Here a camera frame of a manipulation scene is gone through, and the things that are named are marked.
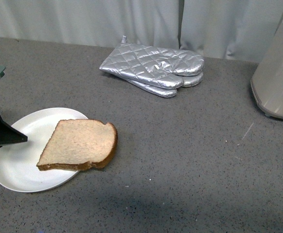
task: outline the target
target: bread crust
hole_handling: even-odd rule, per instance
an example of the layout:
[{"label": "bread crust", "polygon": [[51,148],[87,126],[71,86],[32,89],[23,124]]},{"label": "bread crust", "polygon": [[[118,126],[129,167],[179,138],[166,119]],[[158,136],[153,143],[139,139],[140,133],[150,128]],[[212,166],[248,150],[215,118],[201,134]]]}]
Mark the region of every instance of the bread crust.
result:
[{"label": "bread crust", "polygon": [[[117,149],[117,144],[118,144],[118,132],[117,132],[117,129],[116,127],[108,122],[106,124],[104,124],[103,122],[99,121],[99,120],[95,120],[95,119],[77,119],[77,120],[92,120],[92,121],[97,121],[97,122],[100,122],[102,123],[103,125],[109,125],[112,127],[113,129],[113,134],[114,134],[114,141],[113,141],[113,145],[112,145],[112,149],[110,150],[110,153],[109,155],[103,160],[103,161],[100,161],[100,162],[91,162],[91,161],[87,161],[85,163],[82,163],[82,164],[61,164],[61,163],[55,163],[55,164],[42,164],[42,165],[38,165],[41,158],[43,157],[43,154],[44,154],[44,150],[46,149],[46,147],[43,149],[43,152],[41,154],[41,157],[39,159],[39,162],[37,163],[37,167],[39,168],[40,171],[47,171],[47,170],[51,170],[51,169],[64,169],[64,170],[79,170],[79,171],[84,171],[84,170],[88,170],[90,169],[91,167],[94,167],[94,168],[104,168],[108,163],[110,163],[110,161],[113,159],[115,153],[116,153],[116,149]],[[60,120],[57,124],[57,126],[60,124],[60,122],[62,121],[68,121],[68,120]]]}]

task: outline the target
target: oven mitt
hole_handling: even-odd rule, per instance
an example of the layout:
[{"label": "oven mitt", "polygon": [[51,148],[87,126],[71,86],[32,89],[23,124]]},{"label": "oven mitt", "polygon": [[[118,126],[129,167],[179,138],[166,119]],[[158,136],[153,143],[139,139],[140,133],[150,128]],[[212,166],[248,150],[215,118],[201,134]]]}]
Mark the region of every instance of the oven mitt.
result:
[{"label": "oven mitt", "polygon": [[[182,87],[192,87],[195,86],[197,84],[199,84],[202,81],[202,77],[203,77],[203,72],[200,73],[197,76],[190,76],[190,77],[183,77],[184,79],[184,84]],[[160,97],[164,97],[164,98],[171,98],[174,97],[177,94],[177,90],[173,89],[173,90],[168,90],[168,89],[163,89],[163,88],[159,88],[156,86],[151,86],[148,84],[144,84],[144,83],[140,83],[138,81],[134,81],[134,80],[130,80],[130,79],[124,79],[126,81],[128,81],[129,83],[147,91],[150,92],[152,94],[155,94],[157,96]]]},{"label": "oven mitt", "polygon": [[99,69],[125,80],[175,90],[184,83],[199,83],[202,76],[193,76],[201,74],[203,67],[203,57],[193,51],[121,43]]}]

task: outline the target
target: quilted oven mitt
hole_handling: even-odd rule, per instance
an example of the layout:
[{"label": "quilted oven mitt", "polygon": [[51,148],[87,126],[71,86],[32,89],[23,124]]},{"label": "quilted oven mitt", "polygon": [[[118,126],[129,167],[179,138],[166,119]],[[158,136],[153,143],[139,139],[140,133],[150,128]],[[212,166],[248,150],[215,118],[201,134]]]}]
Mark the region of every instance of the quilted oven mitt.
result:
[{"label": "quilted oven mitt", "polygon": [[104,60],[100,70],[169,98],[181,86],[197,85],[202,80],[203,67],[203,57],[193,51],[121,43]]}]

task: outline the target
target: curtain fold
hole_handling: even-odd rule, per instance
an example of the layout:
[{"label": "curtain fold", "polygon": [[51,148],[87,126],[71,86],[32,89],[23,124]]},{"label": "curtain fold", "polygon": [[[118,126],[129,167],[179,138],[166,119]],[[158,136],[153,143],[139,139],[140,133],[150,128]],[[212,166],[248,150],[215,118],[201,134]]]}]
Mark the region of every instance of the curtain fold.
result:
[{"label": "curtain fold", "polygon": [[283,0],[186,0],[180,44],[208,57],[262,60]]}]

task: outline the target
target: speckled countertop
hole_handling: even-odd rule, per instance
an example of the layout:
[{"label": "speckled countertop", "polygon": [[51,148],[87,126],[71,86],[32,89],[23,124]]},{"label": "speckled countertop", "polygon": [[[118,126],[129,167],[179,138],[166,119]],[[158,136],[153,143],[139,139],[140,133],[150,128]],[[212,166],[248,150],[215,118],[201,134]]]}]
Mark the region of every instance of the speckled countertop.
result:
[{"label": "speckled countertop", "polygon": [[163,99],[104,74],[110,48],[0,38],[9,124],[65,107],[118,129],[103,170],[19,193],[0,185],[0,233],[283,232],[283,121],[257,108],[257,64],[205,59],[204,80]]}]

